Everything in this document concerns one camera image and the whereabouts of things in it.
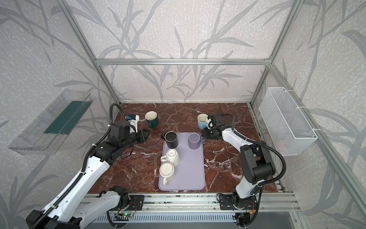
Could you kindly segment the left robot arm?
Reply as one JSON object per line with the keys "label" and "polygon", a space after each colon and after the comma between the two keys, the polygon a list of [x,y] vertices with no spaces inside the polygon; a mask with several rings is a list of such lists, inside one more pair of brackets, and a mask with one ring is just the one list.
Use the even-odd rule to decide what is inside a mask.
{"label": "left robot arm", "polygon": [[128,191],[114,186],[83,208],[79,204],[108,168],[128,148],[145,143],[150,134],[148,129],[137,127],[139,116],[128,114],[122,121],[113,122],[113,108],[110,106],[110,123],[107,132],[87,152],[81,170],[63,191],[43,210],[33,210],[26,218],[31,229],[84,229],[103,213],[112,209],[126,209],[131,200]]}

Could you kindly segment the lavender mug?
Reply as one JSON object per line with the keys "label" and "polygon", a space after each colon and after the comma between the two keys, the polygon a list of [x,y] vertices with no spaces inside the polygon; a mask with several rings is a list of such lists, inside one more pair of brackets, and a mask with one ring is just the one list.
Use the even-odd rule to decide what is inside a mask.
{"label": "lavender mug", "polygon": [[188,146],[192,150],[200,148],[204,142],[204,137],[199,133],[191,133],[188,137]]}

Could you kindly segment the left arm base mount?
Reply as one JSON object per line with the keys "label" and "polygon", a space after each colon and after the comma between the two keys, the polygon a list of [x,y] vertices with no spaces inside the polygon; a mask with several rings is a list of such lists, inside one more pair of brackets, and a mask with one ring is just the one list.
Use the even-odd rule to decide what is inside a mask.
{"label": "left arm base mount", "polygon": [[130,211],[141,211],[144,205],[144,195],[124,195],[121,197],[119,209]]}

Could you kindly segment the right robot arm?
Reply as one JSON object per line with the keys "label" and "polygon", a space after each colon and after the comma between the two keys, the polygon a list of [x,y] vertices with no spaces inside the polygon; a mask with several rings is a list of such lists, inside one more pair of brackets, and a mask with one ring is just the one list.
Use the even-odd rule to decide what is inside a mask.
{"label": "right robot arm", "polygon": [[223,140],[233,146],[241,155],[243,178],[234,188],[237,199],[246,199],[255,195],[262,186],[282,178],[287,170],[284,157],[264,141],[255,141],[239,133],[231,124],[225,124],[223,116],[209,115],[203,130],[203,137],[211,140]]}

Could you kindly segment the light blue mug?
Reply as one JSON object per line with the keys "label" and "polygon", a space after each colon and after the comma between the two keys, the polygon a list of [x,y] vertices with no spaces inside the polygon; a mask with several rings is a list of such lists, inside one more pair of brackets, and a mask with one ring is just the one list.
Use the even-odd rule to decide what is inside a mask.
{"label": "light blue mug", "polygon": [[207,114],[199,114],[197,117],[198,127],[203,130],[208,128],[208,115]]}

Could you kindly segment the dark green mug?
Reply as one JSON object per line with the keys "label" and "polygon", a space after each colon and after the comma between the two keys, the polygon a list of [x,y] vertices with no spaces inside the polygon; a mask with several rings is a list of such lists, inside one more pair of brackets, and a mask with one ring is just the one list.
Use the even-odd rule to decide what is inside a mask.
{"label": "dark green mug", "polygon": [[157,128],[159,126],[158,114],[155,111],[149,111],[145,114],[149,128]]}

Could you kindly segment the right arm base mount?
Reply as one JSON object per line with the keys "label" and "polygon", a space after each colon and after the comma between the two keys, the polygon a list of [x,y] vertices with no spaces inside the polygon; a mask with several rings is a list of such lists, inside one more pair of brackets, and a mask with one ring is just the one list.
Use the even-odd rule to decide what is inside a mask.
{"label": "right arm base mount", "polygon": [[220,210],[255,210],[257,203],[256,196],[248,198],[239,198],[236,194],[216,195],[216,199],[220,205]]}

